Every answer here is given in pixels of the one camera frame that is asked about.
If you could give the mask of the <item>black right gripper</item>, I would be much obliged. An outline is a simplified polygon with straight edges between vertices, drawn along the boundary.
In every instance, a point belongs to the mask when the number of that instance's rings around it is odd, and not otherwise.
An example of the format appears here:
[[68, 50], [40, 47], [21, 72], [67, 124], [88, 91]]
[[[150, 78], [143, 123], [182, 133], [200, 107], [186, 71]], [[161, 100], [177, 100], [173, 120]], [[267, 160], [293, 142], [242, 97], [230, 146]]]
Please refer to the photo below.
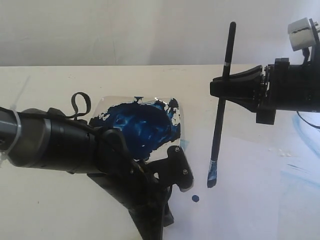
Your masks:
[[259, 103], [262, 65], [235, 74], [222, 73], [210, 83], [210, 95], [256, 113], [256, 123], [274, 124], [276, 111], [312, 112], [313, 87], [307, 64], [277, 58], [265, 69], [268, 89]]

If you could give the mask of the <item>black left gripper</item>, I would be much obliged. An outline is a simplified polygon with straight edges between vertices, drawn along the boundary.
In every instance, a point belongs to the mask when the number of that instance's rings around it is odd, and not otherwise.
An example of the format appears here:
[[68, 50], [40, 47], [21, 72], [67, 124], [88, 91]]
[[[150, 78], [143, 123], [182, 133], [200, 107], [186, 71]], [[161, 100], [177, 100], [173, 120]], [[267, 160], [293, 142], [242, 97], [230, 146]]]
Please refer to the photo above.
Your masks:
[[170, 188], [160, 186], [150, 170], [132, 159], [120, 130], [91, 127], [90, 133], [96, 142], [96, 171], [87, 176], [129, 211], [143, 240], [162, 240], [164, 227], [174, 223]]

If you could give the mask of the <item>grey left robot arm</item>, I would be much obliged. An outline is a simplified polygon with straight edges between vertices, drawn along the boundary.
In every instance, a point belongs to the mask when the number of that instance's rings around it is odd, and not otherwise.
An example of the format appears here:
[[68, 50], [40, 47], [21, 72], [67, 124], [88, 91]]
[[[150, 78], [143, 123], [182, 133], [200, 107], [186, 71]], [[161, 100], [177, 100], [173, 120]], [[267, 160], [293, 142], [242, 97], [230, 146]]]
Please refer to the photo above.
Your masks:
[[90, 121], [59, 109], [0, 110], [0, 150], [16, 167], [86, 174], [124, 206], [144, 240], [160, 240], [174, 223], [172, 184], [155, 177], [167, 166], [147, 164], [152, 151], [177, 135], [156, 109], [113, 107], [106, 119]]

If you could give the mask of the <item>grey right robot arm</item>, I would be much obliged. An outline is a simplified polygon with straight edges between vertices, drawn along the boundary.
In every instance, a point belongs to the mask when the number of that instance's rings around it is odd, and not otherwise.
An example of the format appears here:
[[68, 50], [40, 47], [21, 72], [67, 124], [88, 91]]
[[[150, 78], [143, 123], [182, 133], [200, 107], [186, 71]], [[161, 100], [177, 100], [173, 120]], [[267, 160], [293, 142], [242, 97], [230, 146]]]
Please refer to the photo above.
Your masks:
[[256, 114], [256, 123], [273, 125], [276, 111], [319, 112], [320, 67], [314, 62], [291, 65], [288, 58], [216, 77], [210, 94], [238, 104]]

